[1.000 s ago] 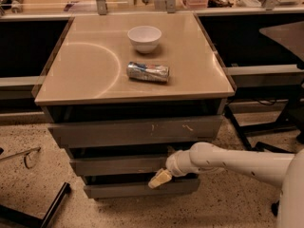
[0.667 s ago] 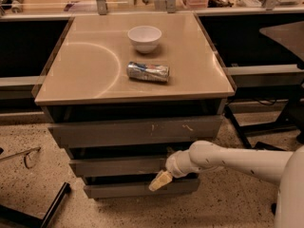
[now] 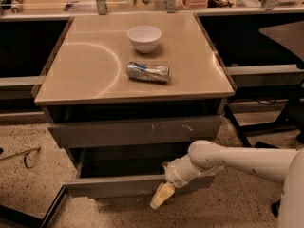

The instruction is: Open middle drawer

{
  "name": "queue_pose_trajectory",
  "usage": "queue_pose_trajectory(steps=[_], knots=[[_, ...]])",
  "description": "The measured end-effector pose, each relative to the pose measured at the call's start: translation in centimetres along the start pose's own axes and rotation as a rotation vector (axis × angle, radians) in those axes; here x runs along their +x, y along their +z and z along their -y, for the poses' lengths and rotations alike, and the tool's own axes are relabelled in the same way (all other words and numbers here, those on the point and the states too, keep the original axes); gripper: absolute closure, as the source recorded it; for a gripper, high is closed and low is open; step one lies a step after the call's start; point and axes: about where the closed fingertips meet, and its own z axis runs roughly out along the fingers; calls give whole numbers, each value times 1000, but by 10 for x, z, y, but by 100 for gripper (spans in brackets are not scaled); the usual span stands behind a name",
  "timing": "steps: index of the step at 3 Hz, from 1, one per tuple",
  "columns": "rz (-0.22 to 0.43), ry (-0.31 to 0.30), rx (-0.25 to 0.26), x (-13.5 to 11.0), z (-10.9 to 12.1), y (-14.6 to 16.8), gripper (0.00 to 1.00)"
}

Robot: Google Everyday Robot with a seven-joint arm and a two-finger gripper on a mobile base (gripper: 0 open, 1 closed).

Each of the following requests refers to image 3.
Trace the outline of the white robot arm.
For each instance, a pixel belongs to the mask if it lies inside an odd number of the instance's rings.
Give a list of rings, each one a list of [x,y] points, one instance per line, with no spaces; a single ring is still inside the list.
[[[164,167],[162,183],[150,202],[154,209],[178,188],[224,167],[282,186],[277,228],[304,228],[304,150],[225,147],[209,141],[192,142],[188,153]]]

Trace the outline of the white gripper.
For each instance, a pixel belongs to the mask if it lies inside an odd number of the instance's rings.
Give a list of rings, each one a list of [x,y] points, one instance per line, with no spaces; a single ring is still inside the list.
[[[182,188],[190,182],[190,159],[178,158],[173,161],[165,161],[161,164],[167,183],[161,183],[153,196],[150,207],[158,209],[175,193],[175,188]]]

